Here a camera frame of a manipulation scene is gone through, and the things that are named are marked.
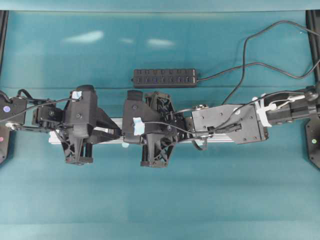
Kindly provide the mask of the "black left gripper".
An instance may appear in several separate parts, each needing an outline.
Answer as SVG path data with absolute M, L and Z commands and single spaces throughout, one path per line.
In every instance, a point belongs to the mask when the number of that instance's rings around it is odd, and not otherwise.
M 122 136 L 122 130 L 100 107 L 96 109 L 95 126 L 108 129 L 107 132 L 93 130 L 87 124 L 65 123 L 64 116 L 65 111 L 56 105 L 44 105 L 33 111 L 32 124 L 43 132 L 54 132 L 60 140 L 67 164 L 91 164 L 93 145 L 114 141 Z

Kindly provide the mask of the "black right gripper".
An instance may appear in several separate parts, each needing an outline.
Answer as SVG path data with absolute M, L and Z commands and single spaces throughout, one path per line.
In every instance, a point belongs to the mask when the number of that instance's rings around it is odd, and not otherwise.
M 140 138 L 142 144 L 142 167 L 167 167 L 170 156 L 179 140 L 187 134 L 178 128 L 185 128 L 182 113 L 175 114 L 170 95 L 161 92 L 145 94 L 146 113 L 141 118 L 145 132 Z

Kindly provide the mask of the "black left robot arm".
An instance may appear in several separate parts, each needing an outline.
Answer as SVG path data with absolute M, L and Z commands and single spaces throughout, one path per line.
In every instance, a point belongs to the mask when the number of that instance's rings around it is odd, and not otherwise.
M 122 130 L 98 107 L 92 85 L 81 85 L 61 100 L 33 98 L 20 89 L 15 97 L 0 93 L 0 122 L 12 131 L 53 132 L 65 162 L 91 164 L 95 144 L 118 140 Z

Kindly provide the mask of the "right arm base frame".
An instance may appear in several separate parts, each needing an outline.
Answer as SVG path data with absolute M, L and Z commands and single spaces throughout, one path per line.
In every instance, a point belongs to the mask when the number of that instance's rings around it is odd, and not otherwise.
M 315 85 L 307 88 L 308 111 L 311 114 L 305 125 L 308 158 L 317 168 L 320 167 L 320 38 L 309 34 Z

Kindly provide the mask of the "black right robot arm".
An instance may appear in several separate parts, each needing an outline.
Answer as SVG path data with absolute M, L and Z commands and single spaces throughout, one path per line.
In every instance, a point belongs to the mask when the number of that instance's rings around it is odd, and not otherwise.
M 307 155 L 320 166 L 320 86 L 284 90 L 253 97 L 245 104 L 224 104 L 193 110 L 191 129 L 176 127 L 191 139 L 206 142 L 215 135 L 226 135 L 236 144 L 263 142 L 268 128 L 306 119 Z

